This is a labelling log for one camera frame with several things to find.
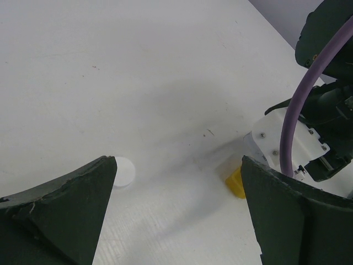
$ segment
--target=yellow object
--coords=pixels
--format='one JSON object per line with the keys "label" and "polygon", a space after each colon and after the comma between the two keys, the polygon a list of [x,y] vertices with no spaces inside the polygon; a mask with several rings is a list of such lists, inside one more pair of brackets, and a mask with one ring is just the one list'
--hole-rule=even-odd
{"label": "yellow object", "polygon": [[226,185],[233,194],[241,199],[245,199],[245,191],[243,187],[242,175],[240,173],[241,166],[238,167],[227,179]]}

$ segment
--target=purple tube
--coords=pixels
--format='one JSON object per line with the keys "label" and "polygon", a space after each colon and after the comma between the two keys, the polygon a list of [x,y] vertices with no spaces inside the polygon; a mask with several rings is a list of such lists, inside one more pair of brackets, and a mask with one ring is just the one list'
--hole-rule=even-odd
{"label": "purple tube", "polygon": [[353,17],[351,17],[326,44],[309,70],[301,80],[288,106],[283,122],[280,142],[280,164],[284,175],[293,177],[292,144],[300,112],[317,79],[353,36]]}

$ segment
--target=white disc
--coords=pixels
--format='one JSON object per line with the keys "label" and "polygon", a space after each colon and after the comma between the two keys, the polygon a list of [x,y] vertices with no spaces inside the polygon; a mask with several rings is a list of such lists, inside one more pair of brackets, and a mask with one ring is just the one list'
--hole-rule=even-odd
{"label": "white disc", "polygon": [[116,187],[124,187],[129,185],[133,179],[135,178],[135,166],[133,163],[121,156],[115,157],[117,171],[114,180],[114,186]]}

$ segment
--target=table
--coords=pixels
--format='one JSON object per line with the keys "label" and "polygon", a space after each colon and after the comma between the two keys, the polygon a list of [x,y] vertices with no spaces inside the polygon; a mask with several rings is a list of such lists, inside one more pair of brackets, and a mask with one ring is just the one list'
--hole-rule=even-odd
{"label": "table", "polygon": [[248,1],[2,1],[0,32],[0,196],[124,156],[95,265],[261,264],[221,179],[305,69]]}

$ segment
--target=white table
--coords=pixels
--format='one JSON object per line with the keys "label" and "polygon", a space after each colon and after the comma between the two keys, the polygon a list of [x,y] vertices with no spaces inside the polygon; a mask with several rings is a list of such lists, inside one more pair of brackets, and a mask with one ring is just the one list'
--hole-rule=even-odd
{"label": "white table", "polygon": [[2,1],[0,32],[0,197],[125,156],[94,264],[260,264],[220,176],[305,70],[248,1]]}

